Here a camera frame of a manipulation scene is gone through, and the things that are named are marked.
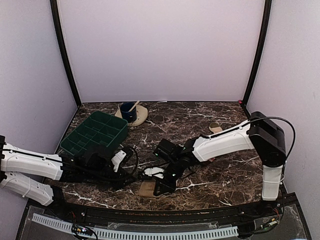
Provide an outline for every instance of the green plastic tray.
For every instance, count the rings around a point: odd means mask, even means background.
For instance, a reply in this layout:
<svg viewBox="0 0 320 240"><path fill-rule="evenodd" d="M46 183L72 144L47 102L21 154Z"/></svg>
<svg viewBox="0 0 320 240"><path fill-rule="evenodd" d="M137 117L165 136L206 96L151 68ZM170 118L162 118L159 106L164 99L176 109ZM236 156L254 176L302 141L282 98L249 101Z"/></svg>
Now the green plastic tray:
<svg viewBox="0 0 320 240"><path fill-rule="evenodd" d="M62 140L60 147L72 156L92 145L105 145L114 151L127 135L127 120L95 111Z"/></svg>

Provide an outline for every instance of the wire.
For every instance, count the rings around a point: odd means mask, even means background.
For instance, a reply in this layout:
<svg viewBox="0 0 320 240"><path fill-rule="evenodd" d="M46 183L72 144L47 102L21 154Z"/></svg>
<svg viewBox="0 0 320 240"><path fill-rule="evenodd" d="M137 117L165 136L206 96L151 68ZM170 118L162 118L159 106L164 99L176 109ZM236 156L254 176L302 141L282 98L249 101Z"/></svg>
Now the wire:
<svg viewBox="0 0 320 240"><path fill-rule="evenodd" d="M95 171L91 171L91 170L85 169L83 167L80 167L79 169L81 169L82 171L88 172L88 173L94 175L95 177L97 177L97 178L99 178L101 180L104 180L106 182L118 182L118 181L126 180L126 179L130 178L137 171L138 164L139 164L139 156L138 156L137 150L134 149L132 146L128 146L128 148L132 149L134 154L135 154L135 166L134 166L134 169L132 170L132 172L130 172L128 175L126 175L124 177L121 177L121 178L108 178L108 177L104 177L104 176L98 175Z"/></svg>
<svg viewBox="0 0 320 240"><path fill-rule="evenodd" d="M81 223L76 223L76 215L75 215L75 213L74 213L73 211L70 212L70 213L73 214L73 221L70 221L70 220L63 219L63 218L59 217L57 214L55 214L55 213L54 213L51 209L49 209L49 208L46 208L46 210L48 210L49 212L51 212L54 216L56 216L56 217L57 217L58 219L60 219L61 221L65 221L65 222L71 223L71 224L77 224L77 225L79 225L80 227L83 227L83 228L88 229L89 232L91 232L91 233L95 236L95 240L99 240L98 235L96 234L96 232L93 231L90 227L85 226L85 225L82 225Z"/></svg>
<svg viewBox="0 0 320 240"><path fill-rule="evenodd" d="M262 121L262 120L267 120L267 119L275 119L275 120L280 120L280 121L283 121L285 123L287 123L291 128L292 128L292 132L293 132L293 140L292 140L292 144L291 144L291 147L288 151L288 154L286 155L285 159L287 160L289 155L291 154L292 152L292 149L294 148L294 145L295 145L295 142L296 142L296 130L295 130L295 127L292 125L291 122L289 122L287 119L284 119L282 117L278 117L278 116L266 116L266 117L261 117L261 118L257 118L257 119L254 119L254 120L251 120L251 121L248 121L246 123L244 123L241 127L245 127L249 124L252 124L254 122L258 122L258 121Z"/></svg>

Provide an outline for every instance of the white cable tray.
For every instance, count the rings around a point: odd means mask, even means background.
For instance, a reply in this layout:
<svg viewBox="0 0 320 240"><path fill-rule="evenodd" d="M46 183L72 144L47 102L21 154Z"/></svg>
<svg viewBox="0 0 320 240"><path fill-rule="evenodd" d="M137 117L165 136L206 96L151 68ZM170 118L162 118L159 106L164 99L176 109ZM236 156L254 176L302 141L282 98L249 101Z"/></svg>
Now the white cable tray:
<svg viewBox="0 0 320 240"><path fill-rule="evenodd" d="M49 228L72 234L72 223L33 214L33 222L47 226ZM97 234L99 240L215 240L238 236L238 227L226 227L220 229L191 231L191 232L170 232L170 233L155 233L155 232L131 232L131 231L116 231L108 230L99 227L91 227Z"/></svg>

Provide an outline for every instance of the blue mug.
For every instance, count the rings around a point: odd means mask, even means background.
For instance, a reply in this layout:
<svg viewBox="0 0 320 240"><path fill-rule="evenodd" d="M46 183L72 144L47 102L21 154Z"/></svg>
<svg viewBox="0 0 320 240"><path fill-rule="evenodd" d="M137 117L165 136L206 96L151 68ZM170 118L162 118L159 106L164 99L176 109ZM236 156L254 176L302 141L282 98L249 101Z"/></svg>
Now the blue mug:
<svg viewBox="0 0 320 240"><path fill-rule="evenodd" d="M121 116L123 119L127 120L128 123L133 123L137 120L137 107L135 106L132 111L129 111L133 105L135 105L134 102L126 102L120 107Z"/></svg>

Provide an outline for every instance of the black cable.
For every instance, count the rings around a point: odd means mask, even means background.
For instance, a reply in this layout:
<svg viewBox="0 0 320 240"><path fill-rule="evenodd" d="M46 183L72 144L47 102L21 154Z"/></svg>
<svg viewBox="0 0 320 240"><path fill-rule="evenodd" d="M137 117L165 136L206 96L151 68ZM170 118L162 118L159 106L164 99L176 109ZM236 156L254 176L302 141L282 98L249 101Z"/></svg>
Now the black cable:
<svg viewBox="0 0 320 240"><path fill-rule="evenodd" d="M95 177L97 177L97 178L99 178L101 180L104 180L106 182L123 181L123 180L126 180L126 179L130 178L137 171L138 164L139 164L139 156L138 156L137 150L134 149L132 146L128 146L128 148L132 149L134 154L135 154L135 166L134 166L134 169L132 170L132 172L130 172L128 175L126 175L124 177L121 177L121 178L108 178L108 177L104 177L104 176L98 175L95 171L88 170L88 169L86 169L84 167L81 167L81 166L76 166L76 165L72 165L72 164L71 164L71 166L77 167L77 168L79 168L80 170L82 170L84 172L88 172L88 173L94 175Z"/></svg>
<svg viewBox="0 0 320 240"><path fill-rule="evenodd" d="M257 119L254 119L254 120L250 120L248 122L246 122L245 124L243 124L241 127L245 127L249 124L252 124L254 122L258 122L258 121L262 121L262 120L267 120L267 119L275 119L275 120L280 120L280 121L283 121L285 123L287 123L291 129L292 129L292 132L293 132L293 140L292 140L292 144L291 144L291 147L288 151L288 154L286 155L285 157L285 160L288 159L289 155L291 154L292 152L292 149L294 148L294 145L295 145L295 142L296 142L296 130L295 130L295 127L292 125L291 122L289 122L287 119L284 119L282 117L278 117L278 116L266 116L266 117L261 117L261 118L257 118Z"/></svg>

